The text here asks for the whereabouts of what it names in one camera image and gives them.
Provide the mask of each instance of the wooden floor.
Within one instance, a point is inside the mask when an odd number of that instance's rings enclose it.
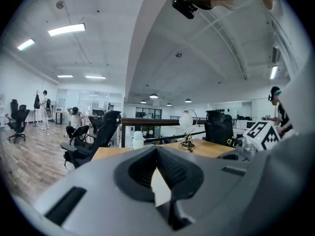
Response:
[[[31,205],[53,183],[66,176],[74,167],[64,167],[64,150],[60,144],[67,142],[63,137],[66,125],[49,123],[49,130],[40,130],[32,124],[26,127],[26,142],[18,138],[17,143],[8,137],[13,130],[8,127],[0,131],[1,169],[10,192],[20,196]]]

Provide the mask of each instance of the white bottle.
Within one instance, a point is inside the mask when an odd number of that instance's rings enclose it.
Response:
[[[135,131],[132,138],[133,149],[143,148],[145,140],[146,139],[143,138],[143,134],[141,131]]]

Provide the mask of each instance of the glass lamp shade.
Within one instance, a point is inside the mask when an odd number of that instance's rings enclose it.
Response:
[[[182,116],[179,119],[179,125],[181,126],[181,128],[185,131],[188,131],[192,128],[193,125],[193,119],[190,116],[188,111],[184,111],[184,113],[182,114]]]

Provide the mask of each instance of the wooden desk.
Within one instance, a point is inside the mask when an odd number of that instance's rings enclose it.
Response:
[[[164,144],[164,145],[159,145],[163,147],[169,147],[169,148],[178,148],[180,142],[177,143],[172,143],[172,144]],[[219,144],[214,144],[210,143],[201,139],[194,139],[193,143],[195,144],[195,149],[193,151],[194,154],[196,155],[201,155],[201,156],[208,156],[208,157],[218,157],[226,152],[234,150],[232,147],[227,147]],[[97,152],[95,153],[92,161],[111,157],[117,154],[122,154],[128,151],[132,151],[132,148],[130,147],[100,147]],[[189,153],[187,150],[180,150],[182,152]]]

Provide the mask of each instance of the black pants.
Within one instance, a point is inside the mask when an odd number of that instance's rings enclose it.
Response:
[[[72,134],[75,132],[75,128],[72,126],[67,126],[65,129],[67,131],[69,138],[72,138]]]

